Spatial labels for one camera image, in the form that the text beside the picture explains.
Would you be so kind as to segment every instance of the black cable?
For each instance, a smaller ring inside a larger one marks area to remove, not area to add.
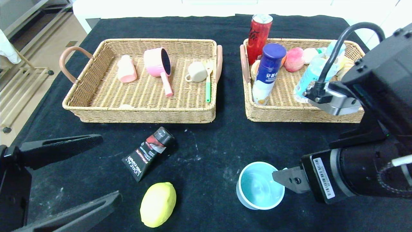
[[[330,58],[327,60],[324,68],[322,69],[321,75],[319,76],[319,79],[316,81],[316,84],[318,85],[322,85],[323,87],[325,86],[325,79],[326,79],[326,75],[329,72],[330,68],[333,65],[333,62],[335,62],[335,59],[338,56],[340,47],[342,46],[343,42],[345,41],[346,38],[348,38],[348,36],[354,32],[355,30],[361,29],[361,28],[368,28],[373,30],[376,35],[379,38],[379,42],[382,42],[385,39],[385,34],[384,31],[382,30],[382,28],[380,28],[378,25],[373,24],[373,23],[368,23],[368,22],[361,22],[361,23],[357,23],[354,24],[348,28],[346,28],[342,34],[339,36],[336,45],[332,51],[332,53],[330,54]]]

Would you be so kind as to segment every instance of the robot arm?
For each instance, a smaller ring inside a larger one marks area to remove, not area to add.
[[[373,29],[381,43],[343,77],[324,83],[343,40],[354,30]],[[354,195],[412,197],[412,24],[385,39],[371,23],[346,29],[315,83],[306,91],[312,105],[334,115],[365,115],[357,130],[344,133],[330,150],[305,155],[300,167],[274,172],[275,181],[331,204]]]

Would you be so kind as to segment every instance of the basket handle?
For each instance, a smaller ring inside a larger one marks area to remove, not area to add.
[[[246,56],[245,45],[240,45],[240,63],[242,64],[243,79],[246,83],[250,82],[249,61]]]
[[[222,74],[222,63],[223,63],[223,47],[218,45],[218,63],[216,65],[216,83],[219,82],[220,75]]]
[[[93,59],[93,55],[90,54],[88,51],[84,50],[83,48],[76,47],[76,46],[66,48],[66,50],[64,50],[64,52],[61,54],[60,60],[59,60],[60,69],[64,73],[64,75],[66,75],[67,78],[71,82],[73,82],[73,84],[75,84],[77,79],[72,74],[70,74],[70,72],[66,69],[66,65],[65,65],[66,58],[72,51],[81,51],[83,54],[85,54],[90,59]]]

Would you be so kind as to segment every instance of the pink pot handle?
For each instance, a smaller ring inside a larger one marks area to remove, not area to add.
[[[160,76],[162,77],[165,95],[167,97],[171,97],[173,95],[173,92],[172,92],[172,88],[170,88],[170,83],[169,83],[169,80],[167,79],[166,73],[162,72],[160,73]]]

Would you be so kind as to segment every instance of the pink cup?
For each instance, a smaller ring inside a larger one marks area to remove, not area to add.
[[[147,72],[153,77],[162,78],[164,93],[171,97],[173,92],[167,79],[171,73],[171,65],[166,50],[163,47],[146,50],[143,59]]]

